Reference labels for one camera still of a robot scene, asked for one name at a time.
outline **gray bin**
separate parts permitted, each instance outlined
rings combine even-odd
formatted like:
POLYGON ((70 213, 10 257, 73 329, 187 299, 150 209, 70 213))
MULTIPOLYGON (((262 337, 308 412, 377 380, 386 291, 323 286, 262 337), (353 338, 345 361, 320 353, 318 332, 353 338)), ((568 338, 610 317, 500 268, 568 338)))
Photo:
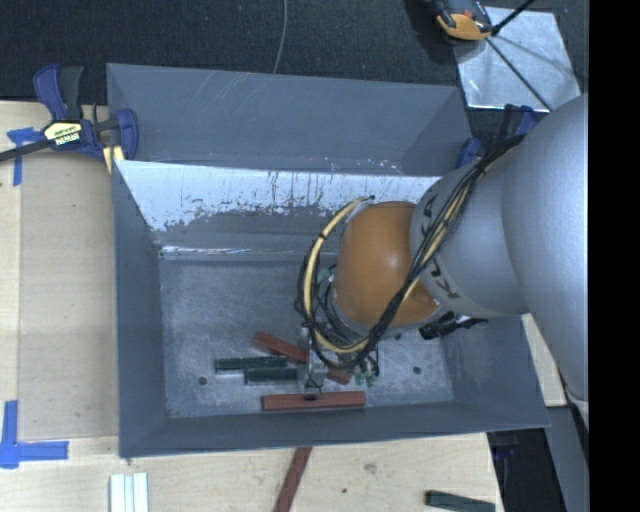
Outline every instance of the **gray bin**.
MULTIPOLYGON (((380 344, 362 409, 263 413, 214 360, 296 341, 298 271, 346 202, 418 201, 470 136, 452 87, 110 65, 139 120, 113 170, 120 454, 377 441, 549 424, 519 317, 380 344)), ((335 261, 339 233, 323 264, 335 261)))

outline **gray metal cylinder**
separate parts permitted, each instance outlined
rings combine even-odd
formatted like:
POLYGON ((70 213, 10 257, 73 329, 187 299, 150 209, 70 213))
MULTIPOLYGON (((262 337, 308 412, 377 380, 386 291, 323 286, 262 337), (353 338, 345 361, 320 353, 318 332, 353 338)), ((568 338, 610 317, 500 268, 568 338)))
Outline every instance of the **gray metal cylinder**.
MULTIPOLYGON (((478 318, 530 311, 565 379, 587 391, 587 98, 543 119, 478 182, 458 228, 422 283, 443 305, 478 318)), ((411 249, 468 168, 427 191, 411 249)))

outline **yellow label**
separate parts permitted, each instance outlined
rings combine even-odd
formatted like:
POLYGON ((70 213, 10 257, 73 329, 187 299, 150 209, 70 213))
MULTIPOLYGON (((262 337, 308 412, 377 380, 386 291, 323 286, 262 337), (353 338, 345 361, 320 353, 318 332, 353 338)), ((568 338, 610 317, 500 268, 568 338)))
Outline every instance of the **yellow label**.
POLYGON ((82 131, 80 123, 54 123, 44 131, 47 140, 60 138, 60 142, 56 140, 57 145, 66 144, 80 138, 79 132, 82 131))

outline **bin floor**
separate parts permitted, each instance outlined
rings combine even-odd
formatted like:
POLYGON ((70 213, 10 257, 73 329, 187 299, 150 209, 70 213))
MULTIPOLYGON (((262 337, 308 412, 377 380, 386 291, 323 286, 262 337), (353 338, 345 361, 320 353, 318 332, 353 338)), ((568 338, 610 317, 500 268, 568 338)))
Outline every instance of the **bin floor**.
MULTIPOLYGON (((241 372, 216 374, 214 360, 263 355, 251 346, 256 331, 298 341, 301 318, 293 301, 303 257, 198 254, 160 261, 169 416, 255 413, 262 395, 302 391, 297 382, 245 385, 241 372)), ((379 361, 372 387, 326 381, 323 391, 362 389, 368 407, 453 400, 440 340, 405 333, 380 343, 379 361)))

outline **wooden stick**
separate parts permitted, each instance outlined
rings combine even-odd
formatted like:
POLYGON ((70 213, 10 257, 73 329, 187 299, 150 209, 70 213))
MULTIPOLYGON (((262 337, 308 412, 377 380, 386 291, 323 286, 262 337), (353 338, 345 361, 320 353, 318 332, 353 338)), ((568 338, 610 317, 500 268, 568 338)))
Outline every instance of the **wooden stick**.
MULTIPOLYGON (((267 334, 266 332, 256 333, 253 338, 253 346, 271 354, 287 356, 293 363, 302 364, 307 362, 308 354, 302 347, 271 336, 271 334, 267 334)), ((349 384, 351 380, 351 376, 348 373, 336 370, 335 368, 329 368, 327 378, 343 385, 349 384)))
POLYGON ((367 403, 367 395, 365 395, 364 391, 340 391, 313 396, 315 399, 310 400, 309 395, 304 393, 264 395, 262 397, 262 410, 268 412, 363 407, 367 403))
POLYGON ((296 448, 273 512, 289 512, 289 510, 291 510, 298 485, 300 484, 300 480, 302 480, 304 468, 307 467, 307 461, 311 456, 311 450, 311 446, 296 448))

